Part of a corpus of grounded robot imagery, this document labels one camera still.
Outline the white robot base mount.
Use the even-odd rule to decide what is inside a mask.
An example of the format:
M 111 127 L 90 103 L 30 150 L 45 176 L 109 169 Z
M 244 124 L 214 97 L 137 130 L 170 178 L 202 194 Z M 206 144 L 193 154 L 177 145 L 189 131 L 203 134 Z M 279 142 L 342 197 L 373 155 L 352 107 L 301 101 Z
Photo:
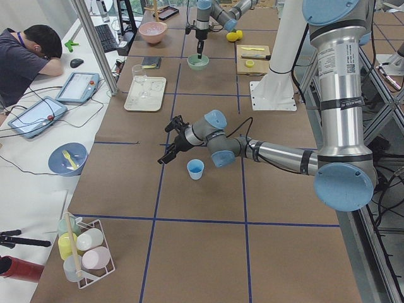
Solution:
M 302 0 L 284 3 L 269 70 L 260 81 L 250 82 L 252 109 L 255 111 L 297 110 L 292 70 L 307 25 L 302 3 Z

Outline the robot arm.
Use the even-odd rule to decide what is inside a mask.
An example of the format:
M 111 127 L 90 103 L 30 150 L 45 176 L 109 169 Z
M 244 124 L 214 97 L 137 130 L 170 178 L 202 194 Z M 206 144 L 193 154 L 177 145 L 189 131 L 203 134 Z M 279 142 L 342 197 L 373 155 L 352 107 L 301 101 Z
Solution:
M 335 210 L 355 211 L 368 204 L 377 176 L 363 137 L 359 44 L 369 35 L 373 13 L 373 1 L 285 1 L 268 73 L 252 84 L 255 108 L 283 108 L 280 95 L 290 81 L 300 43 L 308 39 L 317 52 L 323 135 L 319 151 L 248 136 L 231 138 L 224 131 L 225 116 L 213 110 L 193 124 L 174 117 L 165 131 L 176 131 L 177 136 L 159 163 L 205 145 L 217 167 L 243 157 L 311 175 L 318 198 Z
M 218 1 L 196 1 L 196 19 L 192 24 L 188 20 L 186 21 L 186 35 L 190 34 L 192 30 L 195 31 L 198 40 L 196 48 L 198 59 L 202 58 L 205 40 L 208 38 L 210 18 L 213 18 L 226 31 L 232 32 L 241 16 L 253 9 L 257 3 L 257 0 L 242 0 L 225 11 Z

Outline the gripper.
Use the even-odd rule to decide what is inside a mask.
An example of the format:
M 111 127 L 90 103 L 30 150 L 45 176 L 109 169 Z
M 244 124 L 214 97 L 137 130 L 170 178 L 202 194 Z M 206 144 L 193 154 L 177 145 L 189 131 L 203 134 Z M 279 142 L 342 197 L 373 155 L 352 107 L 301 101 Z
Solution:
M 166 147 L 164 155 L 157 160 L 159 164 L 168 164 L 177 155 L 177 151 L 188 151 L 194 146 L 201 146 L 203 140 L 197 137 L 193 131 L 193 126 L 182 120 L 182 116 L 178 115 L 171 119 L 165 127 L 165 132 L 169 133 L 175 130 L 177 136 L 174 142 Z
M 185 29 L 186 35 L 189 35 L 192 30 L 195 31 L 195 37 L 198 40 L 197 44 L 198 59 L 202 59 L 205 40 L 208 38 L 208 32 L 210 31 L 209 21 L 196 20 L 192 25 L 187 23 Z

